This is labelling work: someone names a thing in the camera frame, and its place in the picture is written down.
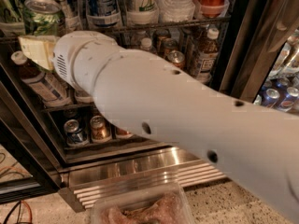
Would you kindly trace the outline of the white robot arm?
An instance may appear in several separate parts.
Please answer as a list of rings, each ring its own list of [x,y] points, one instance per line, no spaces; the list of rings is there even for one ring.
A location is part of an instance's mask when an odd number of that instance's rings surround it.
[[[214,91],[159,56],[95,31],[18,40],[27,58],[86,91],[113,125],[178,144],[299,223],[296,116]]]

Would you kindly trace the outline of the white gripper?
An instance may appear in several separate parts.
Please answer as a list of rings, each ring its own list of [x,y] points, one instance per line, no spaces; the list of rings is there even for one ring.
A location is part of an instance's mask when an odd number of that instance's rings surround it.
[[[23,54],[43,69],[53,71],[75,90],[91,91],[95,76],[112,54],[117,42],[95,31],[75,31],[62,36],[20,35]]]

